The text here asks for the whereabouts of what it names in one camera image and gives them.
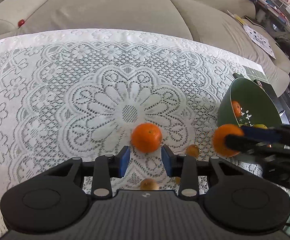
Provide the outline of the small brown longan fruit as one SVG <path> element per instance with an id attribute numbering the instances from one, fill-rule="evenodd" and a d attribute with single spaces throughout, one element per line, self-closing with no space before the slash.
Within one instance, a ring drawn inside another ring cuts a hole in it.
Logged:
<path id="1" fill-rule="evenodd" d="M 199 156 L 199 148 L 195 144 L 191 144 L 186 148 L 186 154 L 197 158 Z"/>

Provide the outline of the orange mandarin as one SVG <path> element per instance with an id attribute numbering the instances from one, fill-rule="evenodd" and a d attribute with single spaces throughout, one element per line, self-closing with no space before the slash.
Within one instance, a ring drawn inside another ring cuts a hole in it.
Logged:
<path id="1" fill-rule="evenodd" d="M 236 118 L 239 118 L 242 115 L 242 108 L 237 101 L 231 101 L 232 109 Z"/>
<path id="2" fill-rule="evenodd" d="M 243 137 L 244 132 L 240 127 L 233 124 L 224 124 L 215 130 L 212 137 L 212 146 L 215 152 L 217 152 L 222 157 L 233 157 L 239 153 L 239 151 L 233 150 L 227 146 L 226 137 L 228 135 Z"/>
<path id="3" fill-rule="evenodd" d="M 158 126 L 151 123 L 139 124 L 131 134 L 131 144 L 142 153 L 156 151 L 162 141 L 162 133 Z"/>

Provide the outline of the yellow apple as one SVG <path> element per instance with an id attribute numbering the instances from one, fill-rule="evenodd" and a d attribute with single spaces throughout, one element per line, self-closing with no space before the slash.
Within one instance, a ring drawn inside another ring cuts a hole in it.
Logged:
<path id="1" fill-rule="evenodd" d="M 260 129 L 268 129 L 267 126 L 265 126 L 264 124 L 254 124 L 253 127 L 260 128 Z"/>

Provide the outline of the small brown longan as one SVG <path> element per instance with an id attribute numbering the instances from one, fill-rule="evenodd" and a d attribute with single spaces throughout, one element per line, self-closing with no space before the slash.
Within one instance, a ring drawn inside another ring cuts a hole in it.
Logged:
<path id="1" fill-rule="evenodd" d="M 156 190 L 159 190 L 159 185 L 154 179 L 147 178 L 141 181 L 140 190 L 156 191 Z"/>

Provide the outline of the black notebook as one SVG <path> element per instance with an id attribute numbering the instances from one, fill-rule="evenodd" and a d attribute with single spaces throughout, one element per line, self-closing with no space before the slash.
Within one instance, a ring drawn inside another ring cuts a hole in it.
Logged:
<path id="1" fill-rule="evenodd" d="M 276 109 L 279 112 L 283 124 L 290 124 L 290 96 L 284 92 L 281 96 L 277 96 L 272 85 L 269 83 L 255 79 L 254 83 L 259 85 L 267 93 L 273 101 Z"/>

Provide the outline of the green colander bowl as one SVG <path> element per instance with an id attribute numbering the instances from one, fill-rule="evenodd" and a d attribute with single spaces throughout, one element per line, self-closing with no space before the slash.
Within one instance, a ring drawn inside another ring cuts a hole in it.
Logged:
<path id="1" fill-rule="evenodd" d="M 237 101 L 242 108 L 242 115 L 236 118 L 231 101 Z M 218 114 L 217 127 L 224 124 L 233 124 L 238 127 L 254 124 L 264 124 L 267 128 L 277 127 L 282 124 L 278 110 L 266 92 L 256 83 L 238 77 L 234 79 L 221 100 Z M 255 164 L 255 158 L 238 153 L 233 156 L 237 161 Z"/>

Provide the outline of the white lace tablecloth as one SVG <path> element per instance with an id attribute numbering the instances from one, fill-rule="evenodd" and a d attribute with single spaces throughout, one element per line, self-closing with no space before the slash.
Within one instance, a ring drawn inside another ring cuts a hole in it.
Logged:
<path id="1" fill-rule="evenodd" d="M 115 29 L 47 31 L 0 40 L 0 199 L 71 157 L 90 161 L 159 126 L 174 152 L 211 137 L 233 74 L 261 66 L 203 43 Z M 6 227 L 0 212 L 0 236 Z"/>

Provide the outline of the printed paper on sofa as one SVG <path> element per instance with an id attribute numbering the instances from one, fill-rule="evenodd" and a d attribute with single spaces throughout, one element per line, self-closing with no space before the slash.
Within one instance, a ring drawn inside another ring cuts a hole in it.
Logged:
<path id="1" fill-rule="evenodd" d="M 263 49 L 270 57 L 276 59 L 274 51 L 272 50 L 269 40 L 266 37 L 264 37 L 262 34 L 258 33 L 254 29 L 252 29 L 247 24 L 243 25 L 243 29 L 253 43 L 255 43 L 257 46 Z"/>

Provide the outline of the cluttered side table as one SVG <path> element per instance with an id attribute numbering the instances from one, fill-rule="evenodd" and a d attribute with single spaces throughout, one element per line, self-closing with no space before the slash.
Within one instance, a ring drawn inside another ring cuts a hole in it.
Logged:
<path id="1" fill-rule="evenodd" d="M 290 0 L 257 0 L 256 20 L 274 39 L 290 41 Z"/>

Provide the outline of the beige sofa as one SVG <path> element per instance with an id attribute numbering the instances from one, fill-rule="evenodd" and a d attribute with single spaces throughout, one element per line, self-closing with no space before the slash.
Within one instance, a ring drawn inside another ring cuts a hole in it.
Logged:
<path id="1" fill-rule="evenodd" d="M 60 29 L 127 29 L 208 44 L 247 58 L 263 68 L 277 95 L 290 82 L 290 60 L 273 38 L 276 59 L 254 44 L 233 15 L 264 37 L 252 20 L 250 0 L 4 0 L 0 3 L 0 39 Z M 18 27 L 18 22 L 25 20 Z"/>

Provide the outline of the small red ball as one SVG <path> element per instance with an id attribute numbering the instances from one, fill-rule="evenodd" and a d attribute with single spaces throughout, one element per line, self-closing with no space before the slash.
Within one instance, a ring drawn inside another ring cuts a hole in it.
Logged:
<path id="1" fill-rule="evenodd" d="M 18 27 L 21 27 L 22 25 L 24 25 L 25 23 L 25 20 L 21 19 L 19 22 L 18 22 Z"/>

